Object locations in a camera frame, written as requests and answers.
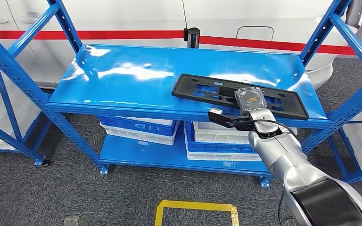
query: plastic crate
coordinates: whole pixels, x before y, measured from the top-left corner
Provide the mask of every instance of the plastic crate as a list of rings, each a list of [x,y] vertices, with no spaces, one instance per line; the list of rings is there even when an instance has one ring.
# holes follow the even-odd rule
[[[154,133],[136,131],[133,129],[124,129],[124,128],[113,127],[113,126],[105,126],[102,123],[100,123],[100,125],[106,129],[106,133],[108,135],[126,137],[126,138],[148,141],[148,142],[153,142],[153,143],[158,143],[158,144],[163,144],[163,145],[173,145],[174,144],[175,134],[176,134],[179,124],[180,124],[180,122],[176,121],[176,124],[174,127],[174,133],[171,136],[163,136],[163,135],[154,134]]]
[[[205,153],[256,153],[250,145],[203,143],[195,141],[193,124],[185,121],[186,139],[189,152]]]
[[[146,133],[159,134],[163,136],[172,136],[174,134],[177,121],[169,120],[153,120],[143,118],[125,118],[125,117],[106,117],[97,116],[104,126],[111,126],[123,129],[132,129]]]
[[[249,153],[233,153],[233,152],[196,152],[196,151],[190,151],[190,147],[196,147],[200,146],[203,147],[205,144],[206,146],[212,146],[211,143],[196,143],[193,140],[193,134],[190,132],[193,132],[193,128],[190,128],[192,126],[192,123],[189,123],[188,121],[185,122],[185,146],[187,149],[187,159],[189,160],[205,160],[205,161],[261,161],[259,154],[253,151],[251,147],[246,147],[246,145],[240,145],[245,146],[245,148],[242,148],[242,150],[249,150]]]
[[[195,141],[223,144],[249,144],[248,131],[238,131],[236,128],[227,128],[213,122],[193,122]]]

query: blue metal shelf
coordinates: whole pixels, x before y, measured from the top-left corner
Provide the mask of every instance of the blue metal shelf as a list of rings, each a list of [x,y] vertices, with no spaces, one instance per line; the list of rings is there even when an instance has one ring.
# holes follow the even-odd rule
[[[277,120],[293,127],[314,129],[302,142],[304,152],[315,148],[362,111],[361,88],[339,109],[326,117],[304,70],[333,27],[339,30],[362,60],[361,41],[341,19],[350,0],[334,0],[331,3],[300,55],[83,45],[63,2],[48,0],[48,3],[49,9],[9,48],[9,51],[0,44],[0,70],[97,165],[101,173],[107,173],[107,164],[130,164],[261,175],[262,185],[268,184],[272,176],[269,176],[260,163],[252,167],[255,163],[186,160],[185,147],[180,137],[175,146],[163,148],[157,144],[148,143],[147,146],[143,146],[138,144],[138,141],[107,136],[99,156],[60,113],[207,121],[207,111],[213,105],[171,96],[172,88],[182,73],[296,91],[309,113],[309,120]],[[63,28],[76,58],[49,99],[14,57],[53,15]],[[237,114],[235,109],[221,108],[224,113]],[[0,138],[11,145],[22,145],[1,132]],[[43,159],[43,156],[31,150],[23,152],[33,159]],[[336,155],[336,160],[343,166],[340,156]],[[362,170],[347,175],[344,180],[352,182],[357,178],[362,179]]]
[[[116,165],[271,176],[261,161],[188,160],[183,128],[184,123],[180,123],[172,146],[106,135],[99,162]]]
[[[48,107],[68,113],[208,121],[213,104],[171,96],[183,73],[296,91],[310,120],[280,121],[305,128],[313,121],[314,128],[331,123],[299,55],[209,49],[83,45]],[[216,107],[238,115],[237,109]]]

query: black plastic tray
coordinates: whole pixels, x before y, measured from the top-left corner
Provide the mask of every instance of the black plastic tray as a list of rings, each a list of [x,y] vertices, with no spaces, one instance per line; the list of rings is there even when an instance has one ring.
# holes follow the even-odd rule
[[[182,74],[171,95],[214,105],[239,108],[234,92],[241,87],[249,86],[260,87],[266,98],[267,108],[274,115],[302,120],[309,119],[298,93],[248,83]]]

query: small packaged part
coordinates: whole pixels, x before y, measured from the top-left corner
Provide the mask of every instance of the small packaged part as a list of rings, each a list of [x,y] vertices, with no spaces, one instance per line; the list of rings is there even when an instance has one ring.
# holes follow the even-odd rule
[[[239,114],[248,115],[253,109],[267,108],[262,90],[259,87],[243,87],[234,92],[239,105]]]

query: black cable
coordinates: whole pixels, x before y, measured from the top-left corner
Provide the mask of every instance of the black cable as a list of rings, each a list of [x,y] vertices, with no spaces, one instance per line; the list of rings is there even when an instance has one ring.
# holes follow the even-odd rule
[[[255,121],[264,121],[264,122],[272,122],[274,124],[277,124],[279,126],[282,126],[284,128],[286,128],[294,137],[296,137],[295,133],[286,125],[282,124],[281,122],[277,122],[277,121],[273,121],[273,120],[268,120],[268,119],[253,119],[253,122]]]
[[[282,200],[284,199],[284,191],[282,190],[282,194],[281,194],[281,198],[280,198],[280,203],[278,204],[278,223],[281,224],[281,205],[282,205]]]
[[[291,219],[293,219],[293,217],[291,217],[291,216],[284,218],[284,219],[281,221],[280,226],[283,226],[283,225],[285,224],[285,222],[287,222],[288,220],[291,220]]]
[[[273,121],[273,120],[269,120],[269,119],[253,119],[253,120],[243,121],[241,123],[250,123],[250,122],[255,122],[255,121],[272,122],[274,124],[282,126],[282,127],[286,128],[296,138],[296,135],[295,135],[294,131],[292,131],[288,126],[284,125],[281,122],[277,122],[277,121]]]

